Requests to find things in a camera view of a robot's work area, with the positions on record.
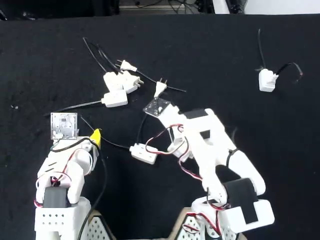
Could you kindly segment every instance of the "red and white wire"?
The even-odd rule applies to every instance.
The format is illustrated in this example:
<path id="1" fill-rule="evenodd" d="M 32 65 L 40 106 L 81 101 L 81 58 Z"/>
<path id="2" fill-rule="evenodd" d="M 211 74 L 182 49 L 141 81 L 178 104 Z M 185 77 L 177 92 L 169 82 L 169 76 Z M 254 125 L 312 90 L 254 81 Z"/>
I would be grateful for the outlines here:
<path id="1" fill-rule="evenodd" d="M 184 151 L 184 153 L 179 157 L 178 159 L 178 164 L 180 166 L 180 168 L 182 169 L 182 171 L 184 171 L 186 174 L 190 175 L 191 177 L 193 177 L 194 179 L 200 180 L 202 181 L 202 177 L 198 176 L 197 174 L 193 173 L 192 171 L 186 169 L 185 167 L 182 166 L 182 161 L 181 159 L 188 153 L 189 151 L 189 142 L 188 140 L 185 138 L 185 142 L 186 142 L 186 149 Z"/>
<path id="2" fill-rule="evenodd" d="M 38 186 L 39 180 L 40 180 L 43 176 L 49 175 L 49 177 L 57 178 L 56 176 L 52 176 L 53 174 L 61 174 L 60 176 L 67 177 L 67 178 L 70 180 L 70 183 L 71 183 L 71 181 L 72 181 L 71 177 L 70 177 L 68 174 L 64 173 L 64 172 L 61 172 L 61 171 L 49 171 L 49 172 L 46 172 L 46 173 L 42 174 L 42 175 L 41 175 L 40 177 L 38 177 L 38 179 L 35 181 L 35 187 L 36 187 L 36 189 L 38 189 L 38 187 L 39 187 L 39 186 Z M 52 181 L 52 182 L 53 182 L 53 183 L 56 183 L 56 182 L 58 182 L 58 181 L 60 181 L 60 180 L 57 178 L 57 180 Z"/>
<path id="3" fill-rule="evenodd" d="M 160 154 L 160 155 L 171 155 L 173 154 L 175 151 L 177 151 L 184 143 L 185 141 L 183 141 L 177 148 L 175 148 L 174 150 L 172 151 L 152 151 L 150 149 L 148 149 L 148 144 L 153 140 L 153 139 L 156 139 L 158 137 L 160 137 L 166 130 L 172 128 L 172 127 L 182 127 L 183 124 L 180 124 L 180 123 L 176 123 L 176 124 L 172 124 L 170 126 L 168 126 L 166 129 L 162 130 L 161 132 L 159 132 L 156 136 L 153 136 L 151 137 L 148 141 L 146 141 L 145 143 L 145 150 L 148 152 L 148 153 L 152 153 L 152 154 Z"/>
<path id="4" fill-rule="evenodd" d="M 197 229 L 197 228 L 195 228 L 195 227 L 193 227 L 193 226 L 190 226 L 190 225 L 188 225 L 188 224 L 183 224 L 182 225 L 182 228 L 183 228 L 183 230 L 185 230 L 187 233 L 189 233 L 189 234 L 198 234 L 198 233 L 200 233 L 200 230 L 199 229 Z"/>
<path id="5" fill-rule="evenodd" d="M 33 204 L 36 208 L 42 208 L 43 205 L 41 203 L 38 203 L 37 200 L 33 200 Z"/>
<path id="6" fill-rule="evenodd" d="M 206 222 L 213 228 L 213 230 L 218 234 L 218 235 L 220 235 L 221 236 L 221 231 L 220 231 L 220 229 L 218 229 L 217 227 L 216 227 L 216 225 L 214 225 L 213 223 L 212 223 L 212 221 L 207 217 L 207 215 L 205 215 L 203 212 L 187 212 L 185 215 L 187 215 L 187 216 L 191 216 L 191 217 L 198 217 L 198 216 L 200 216 L 200 217 L 203 217 L 205 220 L 206 220 Z"/>

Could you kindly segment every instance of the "wire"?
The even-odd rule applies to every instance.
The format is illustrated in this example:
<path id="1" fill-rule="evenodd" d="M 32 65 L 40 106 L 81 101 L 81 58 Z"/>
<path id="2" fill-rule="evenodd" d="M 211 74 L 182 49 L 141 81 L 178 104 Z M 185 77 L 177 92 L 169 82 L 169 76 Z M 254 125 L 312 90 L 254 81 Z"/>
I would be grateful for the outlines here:
<path id="1" fill-rule="evenodd" d="M 195 14 L 195 12 L 194 12 L 194 11 L 192 11 L 191 7 L 190 7 L 188 4 L 184 4 L 184 7 L 187 7 L 187 8 L 190 10 L 190 12 L 191 12 L 192 14 Z"/>
<path id="2" fill-rule="evenodd" d="M 143 130 L 143 128 L 144 128 L 144 125 L 145 125 L 145 122 L 146 122 L 146 120 L 147 120 L 147 117 L 148 117 L 148 114 L 145 114 L 144 116 L 143 116 L 143 119 L 142 119 L 142 121 L 141 121 L 141 124 L 140 124 L 140 127 L 139 127 L 139 130 L 138 130 L 138 134 L 136 135 L 136 143 L 138 144 L 138 143 L 142 143 L 142 137 L 141 137 L 141 133 L 142 133 L 142 130 Z"/>
<path id="3" fill-rule="evenodd" d="M 231 156 L 232 156 L 233 154 L 235 154 L 236 151 L 238 151 L 238 150 L 239 150 L 238 148 L 236 148 L 235 150 L 229 150 L 229 155 L 227 156 L 226 162 L 225 162 L 225 166 L 226 166 L 227 168 L 229 168 L 229 162 L 230 162 Z"/>
<path id="4" fill-rule="evenodd" d="M 169 4 L 170 7 L 172 8 L 172 10 L 173 10 L 176 14 L 178 14 L 178 11 L 179 11 L 179 8 L 180 8 L 181 4 L 180 4 L 180 6 L 179 6 L 178 9 L 175 9 L 174 6 L 172 6 L 171 1 L 172 1 L 172 0 L 168 0 L 168 4 Z"/>
<path id="5" fill-rule="evenodd" d="M 51 149 L 51 152 L 54 152 L 54 153 L 60 153 L 60 152 L 63 152 L 65 150 L 68 150 L 68 149 L 71 149 L 77 145 L 79 145 L 80 143 L 82 143 L 83 141 L 85 140 L 89 140 L 91 141 L 91 139 L 89 137 L 84 137 L 84 138 L 81 138 L 79 141 L 69 145 L 69 146 L 66 146 L 66 147 L 63 147 L 63 148 L 60 148 L 60 149 Z"/>
<path id="6" fill-rule="evenodd" d="M 216 205 L 210 203 L 210 202 L 209 202 L 209 188 L 208 188 L 208 187 L 206 188 L 206 203 L 207 203 L 208 205 L 210 205 L 211 207 L 213 207 L 213 208 L 214 208 L 215 210 L 217 210 L 217 211 L 222 211 L 222 210 L 225 210 L 227 207 L 229 207 L 229 204 L 228 204 L 228 203 L 227 203 L 227 204 L 224 204 L 224 205 L 222 205 L 222 206 L 216 206 Z"/>
<path id="7" fill-rule="evenodd" d="M 280 69 L 275 73 L 276 75 L 279 75 L 283 70 L 285 70 L 287 67 L 291 66 L 291 65 L 295 65 L 296 69 L 299 72 L 299 78 L 296 80 L 296 82 L 299 82 L 299 80 L 302 78 L 302 76 L 304 75 L 304 73 L 302 72 L 301 68 L 299 67 L 298 64 L 296 64 L 293 61 L 290 61 L 288 63 L 286 63 L 285 65 L 283 65 L 282 67 L 280 67 Z"/>
<path id="8" fill-rule="evenodd" d="M 89 42 L 88 43 L 88 39 L 86 37 L 83 37 L 82 38 L 86 47 L 88 48 L 89 52 L 91 53 L 92 57 L 94 58 L 94 60 L 99 64 L 99 66 L 103 69 L 103 71 L 106 73 L 107 70 L 105 69 L 105 67 L 101 64 L 101 62 L 99 62 L 99 60 L 97 59 L 96 55 L 94 54 L 94 52 L 92 51 L 92 49 L 89 47 L 89 44 L 93 45 L 94 47 L 97 47 L 95 46 L 93 43 Z"/>
<path id="9" fill-rule="evenodd" d="M 262 52 L 262 46 L 261 46 L 261 29 L 259 28 L 258 30 L 258 46 L 259 46 L 259 52 L 260 52 L 260 57 L 261 57 L 261 61 L 262 61 L 262 66 L 263 68 L 267 68 L 266 67 L 266 62 L 265 62 L 265 58 L 264 58 L 264 53 Z"/>
<path id="10" fill-rule="evenodd" d="M 109 63 L 110 67 L 112 67 L 113 70 L 115 70 L 116 72 L 122 73 L 122 71 L 119 68 L 117 68 L 117 66 L 110 60 L 110 58 L 108 57 L 106 52 L 103 50 L 103 48 L 100 45 L 97 45 L 97 47 L 98 47 L 98 52 L 100 56 Z"/>
<path id="11" fill-rule="evenodd" d="M 142 71 L 137 70 L 136 71 L 138 74 L 140 74 L 141 76 L 145 77 L 146 79 L 150 80 L 153 83 L 157 83 L 157 81 L 153 80 L 151 77 L 148 77 L 147 75 L 145 75 Z"/>
<path id="12" fill-rule="evenodd" d="M 94 209 L 97 207 L 99 201 L 101 200 L 102 196 L 104 195 L 104 192 L 106 190 L 106 187 L 107 187 L 107 165 L 106 165 L 106 162 L 105 162 L 105 159 L 103 158 L 103 155 L 102 155 L 102 151 L 100 150 L 99 146 L 94 142 L 92 141 L 90 138 L 87 138 L 90 143 L 92 145 L 94 145 L 96 147 L 96 149 L 98 150 L 98 158 L 101 159 L 101 162 L 102 162 L 102 165 L 103 165 L 103 169 L 104 169 L 104 181 L 103 181 L 103 186 L 102 186 L 102 189 L 101 189 L 101 192 L 99 194 L 99 196 L 96 198 L 94 204 L 92 205 L 91 209 L 89 210 L 89 212 L 87 213 L 87 215 L 85 216 L 84 218 L 84 221 L 81 225 L 81 228 L 80 228 L 80 231 L 79 231 L 79 234 L 78 234 L 78 237 L 77 237 L 77 240 L 80 240 L 81 239 L 81 236 L 82 236 L 82 233 L 85 229 L 85 226 L 87 224 L 87 221 L 91 215 L 91 213 L 94 211 Z"/>
<path id="13" fill-rule="evenodd" d="M 188 224 L 183 224 L 182 225 L 182 228 L 183 228 L 183 230 L 185 230 L 187 233 L 189 233 L 189 234 L 198 234 L 199 232 L 200 232 L 200 230 L 199 229 L 197 229 L 197 228 L 195 228 L 195 227 L 193 227 L 193 226 L 190 226 L 190 225 L 188 225 Z"/>
<path id="14" fill-rule="evenodd" d="M 67 177 L 67 178 L 70 180 L 70 182 L 72 182 L 72 179 L 71 179 L 71 177 L 70 177 L 68 174 L 66 174 L 66 173 L 64 173 L 64 172 L 62 172 L 62 171 L 50 171 L 50 172 L 46 172 L 46 173 L 42 174 L 40 177 L 38 177 L 38 179 L 35 181 L 35 188 L 36 188 L 36 189 L 39 188 L 39 180 L 40 180 L 43 176 L 45 176 L 45 175 L 50 175 L 50 177 L 56 178 L 55 176 L 52 176 L 52 174 L 60 174 L 60 177 L 61 177 L 61 175 L 63 175 L 63 176 L 65 176 L 65 177 Z"/>
<path id="15" fill-rule="evenodd" d="M 160 137 L 166 130 L 172 128 L 172 127 L 180 127 L 182 126 L 182 124 L 180 123 L 177 123 L 177 124 L 172 124 L 168 127 L 166 127 L 164 130 L 162 130 L 161 132 L 159 132 L 156 136 L 154 137 L 151 137 L 148 141 L 146 141 L 145 143 L 145 150 L 148 152 L 148 153 L 152 153 L 152 154 L 161 154 L 161 155 L 170 155 L 170 154 L 173 154 L 175 151 L 177 151 L 186 141 L 183 141 L 177 148 L 175 148 L 174 150 L 172 151 L 151 151 L 151 150 L 148 150 L 148 144 L 153 140 L 153 139 L 156 139 L 158 137 Z"/>
<path id="16" fill-rule="evenodd" d="M 191 216 L 191 217 L 197 217 L 197 216 L 203 217 L 203 218 L 207 221 L 207 223 L 213 228 L 213 230 L 214 230 L 218 235 L 221 236 L 220 231 L 217 229 L 217 227 L 211 222 L 211 220 L 210 220 L 203 212 L 198 212 L 198 213 L 197 213 L 197 212 L 187 212 L 185 215 L 186 215 L 186 216 Z"/>
<path id="17" fill-rule="evenodd" d="M 142 71 L 137 70 L 136 73 L 140 74 L 141 76 L 143 76 L 144 78 L 148 79 L 149 81 L 153 82 L 153 83 L 157 83 L 157 81 L 153 80 L 151 77 L 147 76 L 146 74 L 144 74 Z M 172 86 L 167 86 L 168 89 L 172 89 L 172 90 L 176 90 L 176 91 L 180 91 L 180 92 L 184 92 L 186 93 L 186 90 L 183 89 L 179 89 L 179 88 L 175 88 Z"/>
<path id="18" fill-rule="evenodd" d="M 36 207 L 36 208 L 42 208 L 44 205 L 43 204 L 41 204 L 41 203 L 39 203 L 39 202 L 37 202 L 37 200 L 35 199 L 35 200 L 33 200 L 33 204 L 34 204 L 34 206 Z"/>
<path id="19" fill-rule="evenodd" d="M 178 159 L 178 164 L 180 166 L 180 168 L 182 169 L 182 171 L 184 171 L 186 174 L 190 175 L 191 177 L 193 177 L 194 179 L 200 180 L 202 181 L 202 177 L 198 176 L 197 174 L 193 173 L 192 171 L 186 169 L 185 167 L 182 166 L 182 161 L 181 159 L 188 153 L 189 151 L 189 142 L 187 140 L 187 138 L 185 138 L 186 141 L 186 149 L 184 151 L 184 153 L 179 157 Z"/>
<path id="20" fill-rule="evenodd" d="M 219 214 L 219 211 L 215 211 L 215 226 L 216 226 L 216 229 L 218 230 L 216 233 L 221 236 L 218 214 Z"/>
<path id="21" fill-rule="evenodd" d="M 150 7 L 150 6 L 157 5 L 157 4 L 161 3 L 162 1 L 163 1 L 163 0 L 158 0 L 158 1 L 154 2 L 154 3 L 148 4 L 148 5 L 142 5 L 142 6 L 140 6 L 139 4 L 137 4 L 137 3 L 139 3 L 138 1 L 133 0 L 133 2 L 135 3 L 135 5 L 136 5 L 138 8 L 140 8 L 140 9 L 143 9 L 143 8 L 146 8 L 146 7 Z"/>
<path id="22" fill-rule="evenodd" d="M 80 116 L 80 118 L 87 124 L 87 126 L 88 126 L 89 128 L 91 128 L 91 129 L 94 131 L 94 128 L 88 123 L 87 120 L 85 120 L 82 116 Z M 123 145 L 114 143 L 114 142 L 112 142 L 112 141 L 109 141 L 109 140 L 107 140 L 106 138 L 104 138 L 103 136 L 101 136 L 101 139 L 102 139 L 103 141 L 105 141 L 106 143 L 111 144 L 111 145 L 113 145 L 113 146 L 115 146 L 115 147 L 117 147 L 117 148 L 121 148 L 121 149 L 125 149 L 125 150 L 129 150 L 129 149 L 130 149 L 130 147 L 128 147 L 128 146 L 123 146 Z"/>
<path id="23" fill-rule="evenodd" d="M 58 109 L 58 110 L 54 111 L 54 113 L 60 113 L 60 112 L 66 111 L 66 110 L 78 109 L 78 108 L 87 107 L 87 106 L 91 106 L 91 105 L 95 105 L 95 104 L 101 104 L 101 100 L 81 103 L 81 104 L 72 105 L 72 106 L 67 106 L 67 107 L 64 107 L 64 108 L 61 108 L 61 109 Z M 51 113 L 48 112 L 48 113 L 44 114 L 43 116 L 47 117 L 50 114 Z"/>

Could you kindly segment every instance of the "white plastic part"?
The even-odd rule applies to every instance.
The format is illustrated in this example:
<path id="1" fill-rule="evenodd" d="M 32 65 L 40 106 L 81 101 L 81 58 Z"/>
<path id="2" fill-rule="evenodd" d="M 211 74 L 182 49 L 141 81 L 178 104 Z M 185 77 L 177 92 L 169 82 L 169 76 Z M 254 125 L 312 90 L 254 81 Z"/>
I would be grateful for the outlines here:
<path id="1" fill-rule="evenodd" d="M 80 197 L 76 206 L 68 208 L 36 208 L 34 230 L 36 240 L 76 240 L 81 225 L 91 208 L 89 200 Z M 87 239 L 86 225 L 81 240 Z"/>
<path id="2" fill-rule="evenodd" d="M 213 222 L 216 222 L 216 210 L 210 205 L 206 204 L 206 197 L 196 199 L 191 209 L 196 213 L 205 213 L 205 215 Z M 246 224 L 245 218 L 240 206 L 219 211 L 218 219 L 219 225 L 224 231 L 230 230 L 233 233 L 242 233 L 248 230 L 267 226 L 275 221 L 274 213 L 272 211 L 269 201 L 259 199 L 253 203 L 258 221 Z"/>
<path id="3" fill-rule="evenodd" d="M 89 223 L 87 240 L 111 240 L 100 217 L 94 216 Z"/>
<path id="4" fill-rule="evenodd" d="M 67 193 L 68 200 L 71 204 L 76 204 L 85 184 L 84 170 L 78 163 L 69 161 L 65 173 L 72 179 Z"/>
<path id="5" fill-rule="evenodd" d="M 161 93 L 163 93 L 164 90 L 166 90 L 167 84 L 161 81 L 157 81 L 155 85 L 155 93 L 154 98 L 158 98 Z"/>
<path id="6" fill-rule="evenodd" d="M 125 90 L 116 90 L 106 93 L 101 99 L 102 104 L 107 108 L 114 108 L 128 104 L 127 93 Z"/>
<path id="7" fill-rule="evenodd" d="M 242 209 L 238 206 L 219 213 L 221 225 L 228 226 L 234 233 L 242 233 L 274 223 L 275 216 L 269 201 L 258 200 L 253 205 L 258 221 L 246 224 Z"/>
<path id="8" fill-rule="evenodd" d="M 171 152 L 175 149 L 177 149 L 176 151 L 174 151 L 173 155 L 175 155 L 177 158 L 180 158 L 180 156 L 182 154 L 183 157 L 181 158 L 181 161 L 184 163 L 188 158 L 193 158 L 193 156 L 191 156 L 191 150 L 189 149 L 188 152 L 186 153 L 186 150 L 187 150 L 187 147 L 188 147 L 188 144 L 187 142 L 185 141 L 185 138 L 184 137 L 181 137 L 181 138 L 175 138 L 173 140 L 173 142 L 169 145 L 169 147 L 167 148 L 167 151 L 168 152 Z"/>
<path id="9" fill-rule="evenodd" d="M 137 90 L 141 87 L 140 84 L 144 83 L 140 80 L 139 76 L 132 75 L 128 71 L 118 73 L 118 78 L 127 94 L 130 94 L 133 91 Z"/>
<path id="10" fill-rule="evenodd" d="M 276 80 L 279 76 L 266 68 L 259 72 L 259 89 L 262 92 L 272 92 L 276 88 Z"/>
<path id="11" fill-rule="evenodd" d="M 123 60 L 121 62 L 121 66 L 120 69 L 123 71 L 133 71 L 136 72 L 137 68 L 135 66 L 132 66 L 129 62 L 127 62 L 126 60 Z"/>
<path id="12" fill-rule="evenodd" d="M 135 159 L 143 161 L 147 164 L 154 164 L 158 154 L 146 151 L 146 145 L 142 143 L 135 143 L 134 146 L 130 147 L 131 156 Z M 148 150 L 157 152 L 158 149 L 152 146 L 148 146 Z"/>
<path id="13" fill-rule="evenodd" d="M 58 144 L 57 141 L 54 141 L 55 147 L 53 149 L 62 149 L 67 146 L 70 146 L 77 141 L 84 138 L 83 136 L 79 136 L 75 140 L 66 140 L 61 139 Z M 88 140 L 84 140 L 80 144 L 69 148 L 67 150 L 61 152 L 53 152 L 50 151 L 48 157 L 44 160 L 41 168 L 37 173 L 37 190 L 36 190 L 36 201 L 40 204 L 43 203 L 45 189 L 46 187 L 50 187 L 51 184 L 51 177 L 56 177 L 57 179 L 60 178 L 61 172 L 64 170 L 65 166 L 65 173 L 70 177 L 68 178 L 66 175 L 63 175 L 60 178 L 60 186 L 69 188 L 68 190 L 68 200 L 71 204 L 75 204 L 79 201 L 80 193 L 82 187 L 84 185 L 84 169 L 88 169 L 90 167 L 90 156 L 88 154 L 80 154 L 78 155 L 76 149 L 83 149 L 83 151 L 90 152 L 92 149 L 92 144 Z M 93 156 L 93 164 L 97 161 L 97 156 Z"/>
<path id="14" fill-rule="evenodd" d="M 124 89 L 119 77 L 113 71 L 107 72 L 103 79 L 110 92 Z"/>

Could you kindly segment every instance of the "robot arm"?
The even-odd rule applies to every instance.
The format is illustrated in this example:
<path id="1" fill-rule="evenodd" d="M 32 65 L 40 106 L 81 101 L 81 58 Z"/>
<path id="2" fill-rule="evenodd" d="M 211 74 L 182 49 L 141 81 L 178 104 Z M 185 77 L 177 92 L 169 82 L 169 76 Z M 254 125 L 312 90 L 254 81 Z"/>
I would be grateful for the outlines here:
<path id="1" fill-rule="evenodd" d="M 78 238 L 91 208 L 89 200 L 80 196 L 85 183 L 84 176 L 94 170 L 99 156 L 96 146 L 90 140 L 100 146 L 100 137 L 100 132 L 96 129 L 90 137 L 78 136 L 76 139 L 54 141 L 54 147 L 37 174 L 34 224 L 36 240 Z M 81 239 L 86 236 L 87 226 Z"/>
<path id="2" fill-rule="evenodd" d="M 144 111 L 158 118 L 166 128 L 174 124 L 183 125 L 182 132 L 177 127 L 169 131 L 171 145 L 168 151 L 176 149 L 173 154 L 182 162 L 194 158 L 209 200 L 214 200 L 220 206 L 229 204 L 230 208 L 224 209 L 219 215 L 223 227 L 240 233 L 274 222 L 270 203 L 257 197 L 266 191 L 262 176 L 248 157 L 237 149 L 211 109 L 180 114 L 177 106 L 163 99 L 154 99 Z M 216 175 L 217 165 L 227 166 L 241 179 L 221 183 Z M 217 211 L 207 204 L 206 197 L 194 201 L 192 209 L 206 214 L 208 219 L 215 222 Z"/>

